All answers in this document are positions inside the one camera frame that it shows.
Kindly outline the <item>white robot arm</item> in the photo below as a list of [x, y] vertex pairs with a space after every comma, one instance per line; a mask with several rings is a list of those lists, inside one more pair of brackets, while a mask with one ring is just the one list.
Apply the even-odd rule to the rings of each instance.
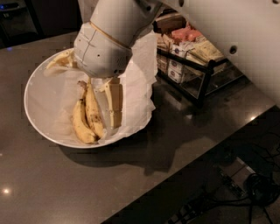
[[94, 78], [123, 74], [132, 46], [165, 6], [199, 30], [250, 81], [280, 102], [279, 0], [98, 0], [62, 62]]

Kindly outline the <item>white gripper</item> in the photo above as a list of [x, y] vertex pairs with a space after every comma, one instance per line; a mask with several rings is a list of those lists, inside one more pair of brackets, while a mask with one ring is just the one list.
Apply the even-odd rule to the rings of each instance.
[[110, 127], [116, 129], [122, 125], [123, 85], [119, 78], [111, 77], [123, 74], [131, 57], [130, 48], [119, 45], [90, 23], [85, 23], [80, 28], [73, 49], [58, 54], [46, 69], [78, 66], [89, 77], [105, 79], [100, 91], [105, 93], [108, 101]]

